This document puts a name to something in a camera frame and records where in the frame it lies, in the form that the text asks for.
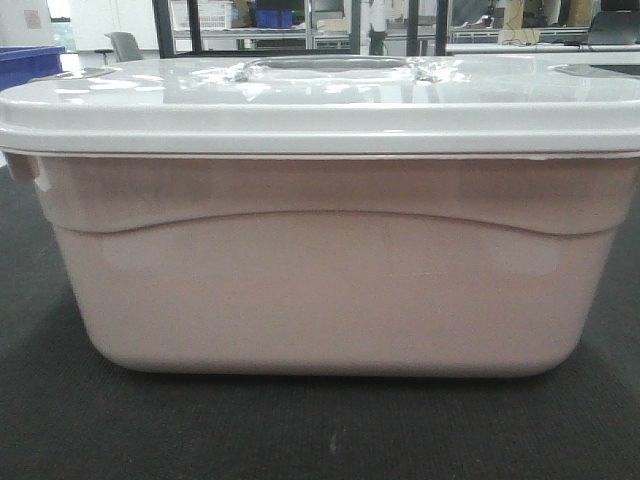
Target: blue bin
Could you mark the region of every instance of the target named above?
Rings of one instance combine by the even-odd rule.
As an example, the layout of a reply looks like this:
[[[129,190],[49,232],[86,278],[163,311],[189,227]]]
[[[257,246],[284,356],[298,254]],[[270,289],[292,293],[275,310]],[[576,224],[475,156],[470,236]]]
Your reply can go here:
[[[291,28],[293,26],[293,11],[256,10],[256,26],[258,28]]]
[[[62,72],[64,47],[0,47],[0,90]]]

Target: metal frame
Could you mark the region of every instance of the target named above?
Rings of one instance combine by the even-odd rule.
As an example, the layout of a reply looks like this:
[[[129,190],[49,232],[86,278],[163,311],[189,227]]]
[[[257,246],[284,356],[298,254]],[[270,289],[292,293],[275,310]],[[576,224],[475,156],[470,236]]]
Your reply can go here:
[[[313,41],[309,39],[311,28],[307,28],[305,38],[305,50],[281,49],[281,50],[218,50],[205,51],[202,48],[202,33],[200,31],[200,19],[197,0],[187,0],[187,11],[189,13],[189,29],[191,36],[191,51],[176,53],[174,47],[174,35],[171,29],[171,12],[169,11],[170,0],[153,0],[153,10],[156,23],[156,35],[158,38],[158,48],[160,58],[171,58],[176,56],[270,56],[270,55],[314,55],[314,54],[344,54],[360,53],[360,28],[361,28],[361,4],[362,0],[352,0],[351,2],[351,34],[349,35],[349,49],[316,50],[313,49]],[[438,0],[437,23],[436,23],[436,55],[446,55],[446,45],[448,37],[448,18],[450,10],[449,0]],[[311,1],[305,0],[307,18],[311,20]],[[409,18],[407,23],[407,55],[418,56],[420,52],[420,41],[418,38],[418,12],[419,0],[409,0]]]
[[[153,0],[153,15],[156,22],[160,58],[175,57],[168,0]]]

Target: storage box lid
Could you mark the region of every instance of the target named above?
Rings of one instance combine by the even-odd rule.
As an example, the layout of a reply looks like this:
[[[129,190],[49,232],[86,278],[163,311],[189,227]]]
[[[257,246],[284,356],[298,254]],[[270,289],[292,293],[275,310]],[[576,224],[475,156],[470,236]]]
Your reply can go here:
[[[181,58],[0,94],[0,148],[53,154],[638,152],[638,77],[534,56]]]

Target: office chair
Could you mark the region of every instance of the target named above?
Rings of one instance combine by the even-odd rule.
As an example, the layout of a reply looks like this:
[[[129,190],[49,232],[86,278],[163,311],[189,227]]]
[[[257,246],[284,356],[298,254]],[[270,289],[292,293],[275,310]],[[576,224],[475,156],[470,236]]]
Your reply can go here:
[[[109,37],[111,45],[116,54],[116,61],[131,62],[133,60],[142,60],[142,52],[138,47],[136,37],[128,32],[111,32],[105,33],[105,37]]]
[[[587,44],[633,45],[640,40],[640,0],[602,0]]]

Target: plastic container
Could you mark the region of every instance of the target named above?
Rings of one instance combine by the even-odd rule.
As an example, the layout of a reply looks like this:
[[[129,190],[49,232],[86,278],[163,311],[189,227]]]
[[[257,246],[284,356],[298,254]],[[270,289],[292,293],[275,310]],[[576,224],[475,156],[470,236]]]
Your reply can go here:
[[[146,60],[0,111],[91,340],[147,371],[545,371],[640,171],[638,80],[527,56]]]
[[[189,30],[189,11],[186,0],[172,0],[173,29]],[[228,30],[233,26],[233,2],[226,0],[200,0],[198,16],[201,30]]]
[[[291,10],[256,10],[255,12],[258,28],[291,28],[293,25]]]
[[[62,72],[64,47],[0,47],[0,90]]]

